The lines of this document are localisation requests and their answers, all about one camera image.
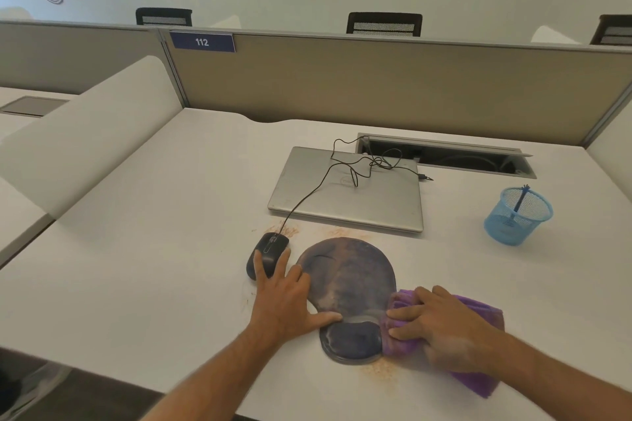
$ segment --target laptop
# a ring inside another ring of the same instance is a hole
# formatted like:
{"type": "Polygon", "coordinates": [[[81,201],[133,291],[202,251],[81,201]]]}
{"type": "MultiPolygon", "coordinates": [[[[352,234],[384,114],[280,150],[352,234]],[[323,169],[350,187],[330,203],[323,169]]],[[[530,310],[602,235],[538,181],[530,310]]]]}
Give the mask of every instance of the laptop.
{"type": "MultiPolygon", "coordinates": [[[[280,174],[279,181],[268,203],[268,209],[288,214],[310,193],[336,160],[353,163],[362,175],[369,174],[370,160],[357,153],[294,147],[280,174]]],[[[398,159],[384,157],[391,164],[398,159]]],[[[331,168],[323,184],[294,211],[297,215],[327,220],[340,220],[360,225],[390,228],[404,232],[423,231],[422,200],[419,191],[417,163],[400,160],[398,166],[412,170],[385,170],[374,166],[370,178],[358,178],[353,185],[349,167],[331,168]]]]}

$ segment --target blue sign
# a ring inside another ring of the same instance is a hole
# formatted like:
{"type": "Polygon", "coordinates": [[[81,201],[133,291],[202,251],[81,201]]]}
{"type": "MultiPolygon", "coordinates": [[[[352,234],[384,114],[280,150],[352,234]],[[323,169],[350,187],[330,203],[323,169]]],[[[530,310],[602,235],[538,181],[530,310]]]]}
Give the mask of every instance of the blue sign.
{"type": "Polygon", "coordinates": [[[235,52],[233,34],[196,34],[195,32],[176,31],[170,31],[169,34],[175,48],[235,52]]]}

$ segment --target pen holder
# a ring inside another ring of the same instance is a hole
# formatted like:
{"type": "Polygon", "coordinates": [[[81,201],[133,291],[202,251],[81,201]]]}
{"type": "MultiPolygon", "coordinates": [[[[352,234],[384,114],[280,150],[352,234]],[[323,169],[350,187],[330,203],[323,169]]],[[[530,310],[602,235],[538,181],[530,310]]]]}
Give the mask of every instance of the pen holder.
{"type": "Polygon", "coordinates": [[[494,240],[516,247],[543,221],[553,216],[553,207],[529,186],[506,188],[485,219],[485,231],[494,240]]]}

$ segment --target office chair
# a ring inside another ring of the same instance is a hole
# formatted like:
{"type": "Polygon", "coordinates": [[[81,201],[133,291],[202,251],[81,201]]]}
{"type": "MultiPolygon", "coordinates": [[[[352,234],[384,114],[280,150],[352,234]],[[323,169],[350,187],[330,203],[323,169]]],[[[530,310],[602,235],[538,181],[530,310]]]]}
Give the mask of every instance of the office chair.
{"type": "Polygon", "coordinates": [[[141,7],[136,9],[138,26],[193,26],[189,9],[167,9],[162,7],[141,7]]]}
{"type": "Polygon", "coordinates": [[[421,13],[352,12],[347,21],[348,34],[420,37],[421,13]]]}
{"type": "Polygon", "coordinates": [[[632,15],[602,15],[591,45],[632,46],[632,15]]]}

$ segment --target computer mouse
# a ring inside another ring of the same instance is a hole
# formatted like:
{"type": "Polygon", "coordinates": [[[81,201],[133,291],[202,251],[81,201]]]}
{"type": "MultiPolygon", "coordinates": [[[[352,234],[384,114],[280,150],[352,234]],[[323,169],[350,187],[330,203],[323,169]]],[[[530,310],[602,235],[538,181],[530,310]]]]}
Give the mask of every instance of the computer mouse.
{"type": "Polygon", "coordinates": [[[246,263],[246,273],[251,280],[256,280],[257,276],[255,275],[255,251],[259,250],[261,252],[261,259],[264,262],[264,271],[268,278],[270,278],[274,274],[274,269],[276,268],[277,261],[285,248],[288,247],[289,239],[287,236],[269,233],[265,234],[261,237],[261,240],[257,243],[257,246],[252,253],[250,254],[250,258],[248,258],[248,263],[246,263]]]}

